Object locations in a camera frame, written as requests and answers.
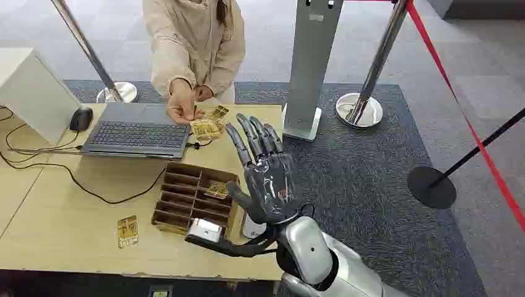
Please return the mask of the person's right hand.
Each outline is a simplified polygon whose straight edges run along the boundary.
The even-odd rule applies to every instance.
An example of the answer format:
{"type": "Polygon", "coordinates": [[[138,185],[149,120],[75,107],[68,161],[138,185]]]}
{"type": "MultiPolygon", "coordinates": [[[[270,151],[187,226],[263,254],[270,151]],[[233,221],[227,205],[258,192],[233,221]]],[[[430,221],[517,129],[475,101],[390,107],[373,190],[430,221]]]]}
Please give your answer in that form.
{"type": "Polygon", "coordinates": [[[195,94],[186,80],[172,80],[167,115],[177,124],[189,124],[204,117],[204,112],[195,107],[195,94]]]}

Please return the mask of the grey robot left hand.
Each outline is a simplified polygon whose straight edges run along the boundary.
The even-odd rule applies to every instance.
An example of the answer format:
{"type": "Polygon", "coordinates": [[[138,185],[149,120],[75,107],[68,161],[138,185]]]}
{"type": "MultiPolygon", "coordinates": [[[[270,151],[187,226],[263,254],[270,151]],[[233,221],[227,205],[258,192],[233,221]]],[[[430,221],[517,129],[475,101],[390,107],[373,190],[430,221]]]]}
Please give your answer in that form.
{"type": "Polygon", "coordinates": [[[236,148],[249,193],[244,193],[237,182],[228,181],[228,195],[257,224],[291,220],[297,216],[301,204],[295,189],[292,156],[285,153],[282,140],[270,124],[241,113],[236,118],[248,145],[232,124],[226,124],[225,129],[236,148]]]}

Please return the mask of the person's left hand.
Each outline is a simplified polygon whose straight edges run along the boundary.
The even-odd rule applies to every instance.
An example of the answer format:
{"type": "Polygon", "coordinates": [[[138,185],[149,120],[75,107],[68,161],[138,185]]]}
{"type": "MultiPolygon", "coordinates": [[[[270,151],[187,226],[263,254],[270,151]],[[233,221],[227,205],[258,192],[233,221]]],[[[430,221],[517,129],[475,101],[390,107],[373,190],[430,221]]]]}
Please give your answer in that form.
{"type": "Polygon", "coordinates": [[[213,91],[205,85],[199,85],[194,89],[195,100],[198,102],[206,101],[214,96],[213,91]]]}

